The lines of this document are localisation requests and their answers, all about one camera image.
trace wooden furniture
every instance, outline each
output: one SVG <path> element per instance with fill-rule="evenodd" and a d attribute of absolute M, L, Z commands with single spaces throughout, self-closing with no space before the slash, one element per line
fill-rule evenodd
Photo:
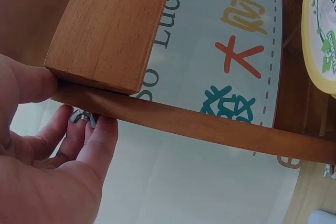
<path fill-rule="evenodd" d="M 63 103 L 205 141 L 336 163 L 336 143 L 303 135 L 325 131 L 328 101 L 309 82 L 295 39 L 287 40 L 283 53 L 275 129 L 126 96 L 140 88 L 165 1 L 0 0 L 0 52 L 33 66 L 46 59 L 67 81 L 54 97 Z M 299 33 L 300 3 L 284 0 L 285 10 L 292 11 L 285 11 L 285 41 Z"/>

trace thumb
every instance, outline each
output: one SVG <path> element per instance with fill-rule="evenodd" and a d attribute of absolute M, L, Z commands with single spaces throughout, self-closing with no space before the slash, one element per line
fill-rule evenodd
<path fill-rule="evenodd" d="M 41 102 L 50 98 L 57 80 L 46 68 L 31 67 L 0 55 L 0 67 L 10 68 L 19 89 L 19 103 Z"/>

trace white surface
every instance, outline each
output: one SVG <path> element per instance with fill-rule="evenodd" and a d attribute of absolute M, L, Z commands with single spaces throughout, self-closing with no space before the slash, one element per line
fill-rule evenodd
<path fill-rule="evenodd" d="M 314 211 L 309 217 L 308 224 L 335 224 L 336 216 L 321 210 Z"/>
<path fill-rule="evenodd" d="M 22 105 L 16 117 L 41 105 Z M 45 105 L 41 126 L 59 105 Z M 12 129 L 27 127 L 15 124 Z M 283 222 L 298 170 L 280 166 L 273 156 L 119 125 L 96 224 Z"/>

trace hand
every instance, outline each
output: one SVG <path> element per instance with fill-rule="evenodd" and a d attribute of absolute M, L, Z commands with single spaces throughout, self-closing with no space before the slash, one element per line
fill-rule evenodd
<path fill-rule="evenodd" d="M 93 130 L 83 120 L 70 122 L 72 107 L 63 105 L 36 136 L 18 136 L 9 130 L 18 104 L 48 99 L 57 81 L 47 69 L 3 55 L 0 75 L 0 223 L 93 223 L 117 121 L 101 116 Z M 49 158 L 65 133 L 56 157 Z"/>

